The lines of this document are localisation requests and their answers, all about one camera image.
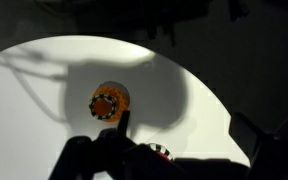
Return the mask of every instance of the circular white platform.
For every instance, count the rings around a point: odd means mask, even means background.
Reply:
[[[229,113],[190,72],[134,44],[65,36],[0,52],[0,179],[47,179],[66,140],[95,139],[115,127],[88,112],[90,95],[105,81],[129,90],[129,137],[136,143],[162,144],[175,158],[249,166],[228,134]]]

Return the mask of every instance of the black object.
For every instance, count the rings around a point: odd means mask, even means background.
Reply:
[[[266,134],[242,114],[233,114],[229,133],[250,158],[251,168],[227,159],[168,161],[147,145],[137,145],[126,137],[129,114],[124,111],[118,128],[101,131],[95,141],[83,136],[68,140],[49,179],[90,180],[94,173],[101,171],[107,171],[117,180],[285,180],[288,177],[288,141],[278,134]]]

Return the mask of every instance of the orange object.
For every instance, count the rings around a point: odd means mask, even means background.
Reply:
[[[106,82],[93,93],[89,108],[97,119],[115,122],[121,118],[123,111],[128,110],[129,104],[129,94],[123,85]]]

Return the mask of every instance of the orange ring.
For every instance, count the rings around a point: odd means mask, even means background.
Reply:
[[[109,86],[104,86],[98,88],[94,94],[93,97],[98,95],[98,94],[107,94],[109,96],[112,96],[116,99],[116,112],[115,114],[107,120],[104,120],[105,122],[115,122],[121,119],[122,112],[128,110],[129,106],[129,100],[126,97],[126,95],[120,91],[118,88],[115,87],[109,87]]]

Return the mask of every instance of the black and white patterned band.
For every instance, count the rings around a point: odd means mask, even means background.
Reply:
[[[164,146],[159,145],[159,144],[155,144],[155,143],[150,143],[148,144],[148,146],[155,152],[159,152],[164,154],[165,156],[167,156],[167,158],[170,161],[173,161],[173,156],[171,155],[170,151],[167,150]]]
[[[112,105],[112,111],[106,116],[99,116],[94,110],[94,104],[99,99],[104,99]],[[98,94],[90,100],[88,107],[90,108],[92,116],[97,117],[98,120],[107,120],[113,117],[116,113],[116,99],[108,94]]]

